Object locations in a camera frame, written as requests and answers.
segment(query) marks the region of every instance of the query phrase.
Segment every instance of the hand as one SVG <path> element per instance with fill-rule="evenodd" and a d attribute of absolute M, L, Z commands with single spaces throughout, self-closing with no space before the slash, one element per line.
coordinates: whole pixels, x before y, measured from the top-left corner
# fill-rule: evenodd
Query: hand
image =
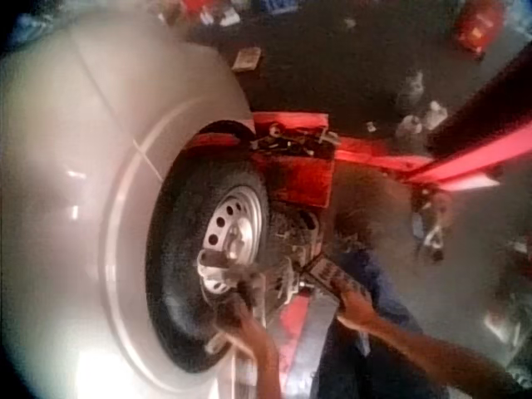
<path fill-rule="evenodd" d="M 332 285 L 340 293 L 343 304 L 338 321 L 352 330 L 369 332 L 379 319 L 372 303 L 343 280 L 334 280 Z"/>
<path fill-rule="evenodd" d="M 241 351 L 256 362 L 274 362 L 278 359 L 277 348 L 266 328 L 253 317 L 244 300 L 231 294 L 215 309 L 216 327 Z"/>

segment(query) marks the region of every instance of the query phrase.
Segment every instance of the red container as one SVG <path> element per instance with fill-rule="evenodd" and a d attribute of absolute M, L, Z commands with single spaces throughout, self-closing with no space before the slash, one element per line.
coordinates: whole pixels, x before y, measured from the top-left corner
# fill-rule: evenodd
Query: red container
<path fill-rule="evenodd" d="M 467 0 L 456 20 L 456 39 L 468 50 L 482 57 L 505 22 L 501 0 Z"/>

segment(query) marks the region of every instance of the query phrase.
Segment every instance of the wheel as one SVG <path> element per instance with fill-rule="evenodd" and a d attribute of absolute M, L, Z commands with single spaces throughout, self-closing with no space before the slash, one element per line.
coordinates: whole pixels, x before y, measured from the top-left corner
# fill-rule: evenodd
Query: wheel
<path fill-rule="evenodd" d="M 226 352 L 205 351 L 214 336 L 206 298 L 229 288 L 202 279 L 202 249 L 225 252 L 239 264 L 261 256 L 268 226 L 268 197 L 261 176 L 245 160 L 200 158 L 181 165 L 161 191 L 150 228 L 146 292 L 150 316 L 171 359 L 187 372 L 212 367 Z"/>

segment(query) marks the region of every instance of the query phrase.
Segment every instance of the debris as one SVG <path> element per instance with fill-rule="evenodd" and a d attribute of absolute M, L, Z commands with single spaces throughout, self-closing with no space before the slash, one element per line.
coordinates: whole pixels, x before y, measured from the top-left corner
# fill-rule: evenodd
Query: debris
<path fill-rule="evenodd" d="M 412 137 L 413 135 L 419 135 L 423 130 L 421 120 L 414 115 L 405 116 L 401 123 L 397 126 L 396 137 Z"/>
<path fill-rule="evenodd" d="M 421 99 L 421 96 L 423 96 L 424 91 L 422 71 L 417 71 L 416 74 L 407 76 L 401 90 L 397 93 L 397 112 L 401 115 L 411 114 Z"/>
<path fill-rule="evenodd" d="M 366 128 L 367 128 L 367 131 L 369 131 L 370 133 L 373 133 L 374 131 L 377 130 L 373 122 L 366 122 Z"/>
<path fill-rule="evenodd" d="M 355 18 L 344 18 L 343 23 L 345 24 L 345 27 L 348 31 L 350 31 L 357 25 L 357 21 L 355 21 Z"/>
<path fill-rule="evenodd" d="M 231 7 L 224 12 L 224 17 L 220 20 L 219 25 L 221 27 L 230 27 L 231 25 L 239 23 L 240 21 L 240 15 L 233 7 Z"/>
<path fill-rule="evenodd" d="M 239 54 L 234 60 L 233 71 L 254 71 L 259 64 L 259 59 L 262 54 L 260 47 L 247 47 L 239 51 Z"/>
<path fill-rule="evenodd" d="M 423 118 L 423 126 L 429 131 L 433 131 L 448 117 L 447 109 L 436 101 L 431 101 L 429 111 Z"/>

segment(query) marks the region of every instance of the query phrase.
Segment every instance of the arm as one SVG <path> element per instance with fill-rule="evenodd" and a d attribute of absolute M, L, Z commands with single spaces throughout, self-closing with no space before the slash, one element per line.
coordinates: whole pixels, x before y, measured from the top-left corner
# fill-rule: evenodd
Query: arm
<path fill-rule="evenodd" d="M 442 385 L 456 387 L 475 398 L 503 397 L 519 389 L 498 364 L 469 349 L 388 322 L 359 293 L 343 290 L 342 301 L 345 310 L 338 315 L 342 324 L 381 339 Z"/>
<path fill-rule="evenodd" d="M 255 360 L 257 365 L 257 398 L 281 399 L 278 351 L 266 329 L 246 308 L 238 294 L 229 300 L 230 314 L 217 309 L 216 325 L 219 330 L 242 352 Z"/>
<path fill-rule="evenodd" d="M 254 358 L 257 362 L 257 398 L 281 399 L 277 349 L 268 350 L 265 355 L 256 352 Z"/>

